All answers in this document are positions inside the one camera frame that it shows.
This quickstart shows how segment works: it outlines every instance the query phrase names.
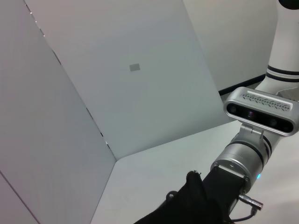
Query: camera grille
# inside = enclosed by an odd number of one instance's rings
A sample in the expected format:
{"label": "camera grille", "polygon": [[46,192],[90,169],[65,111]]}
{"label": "camera grille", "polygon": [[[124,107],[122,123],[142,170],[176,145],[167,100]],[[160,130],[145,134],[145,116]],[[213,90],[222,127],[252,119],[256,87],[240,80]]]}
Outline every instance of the camera grille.
{"label": "camera grille", "polygon": [[257,104],[261,104],[261,105],[268,106],[271,108],[275,108],[277,110],[290,111],[290,105],[283,104],[283,103],[275,101],[275,100],[270,100],[267,98],[263,98],[260,96],[250,94],[250,93],[243,94],[242,97],[245,100],[249,100],[253,103],[257,103]]}

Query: white panel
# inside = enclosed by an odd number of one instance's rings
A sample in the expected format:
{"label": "white panel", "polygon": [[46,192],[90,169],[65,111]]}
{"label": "white panel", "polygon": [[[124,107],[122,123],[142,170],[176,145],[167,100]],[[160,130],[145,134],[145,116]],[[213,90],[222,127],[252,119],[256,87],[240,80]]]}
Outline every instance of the white panel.
{"label": "white panel", "polygon": [[2,175],[0,175],[0,223],[37,224]]}
{"label": "white panel", "polygon": [[[151,213],[186,183],[189,171],[204,178],[240,126],[231,122],[117,161],[91,224],[132,224]],[[299,133],[279,142],[248,194],[264,207],[242,224],[298,224],[298,144]],[[238,203],[230,217],[246,217],[250,210]]]}
{"label": "white panel", "polygon": [[181,0],[27,3],[116,158],[228,121]]}
{"label": "white panel", "polygon": [[0,30],[0,170],[41,223],[88,224],[115,159],[23,1]]}
{"label": "white panel", "polygon": [[266,73],[275,0],[184,0],[218,90]]}

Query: black camera front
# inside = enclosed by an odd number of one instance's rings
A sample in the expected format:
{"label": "black camera front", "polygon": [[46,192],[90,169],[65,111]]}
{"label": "black camera front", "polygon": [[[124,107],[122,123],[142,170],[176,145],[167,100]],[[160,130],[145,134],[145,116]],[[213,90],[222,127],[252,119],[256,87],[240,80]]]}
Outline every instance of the black camera front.
{"label": "black camera front", "polygon": [[275,117],[270,114],[266,114],[251,108],[247,108],[237,104],[228,104],[227,111],[235,116],[254,121],[258,124],[265,125],[276,130],[290,133],[293,131],[293,124],[282,118]]}

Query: white table surface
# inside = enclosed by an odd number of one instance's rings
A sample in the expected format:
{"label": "white table surface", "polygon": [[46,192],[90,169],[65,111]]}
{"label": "white table surface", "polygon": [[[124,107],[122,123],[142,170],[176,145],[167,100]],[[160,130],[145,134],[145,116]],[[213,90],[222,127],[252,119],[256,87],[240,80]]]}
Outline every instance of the white table surface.
{"label": "white table surface", "polygon": [[[212,162],[239,131],[234,121],[119,160],[91,224],[133,224],[156,209],[171,190],[185,184],[189,171],[204,178]],[[299,133],[284,138],[248,195],[264,208],[244,224],[299,223]],[[250,214],[238,203],[231,218]]]}

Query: gray square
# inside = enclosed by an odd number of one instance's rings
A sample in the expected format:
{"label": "gray square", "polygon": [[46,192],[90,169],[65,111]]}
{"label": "gray square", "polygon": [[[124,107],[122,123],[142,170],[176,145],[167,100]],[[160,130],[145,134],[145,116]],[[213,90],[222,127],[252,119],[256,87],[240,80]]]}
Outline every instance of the gray square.
{"label": "gray square", "polygon": [[139,64],[130,65],[130,71],[138,71],[138,70],[140,70],[140,65]]}

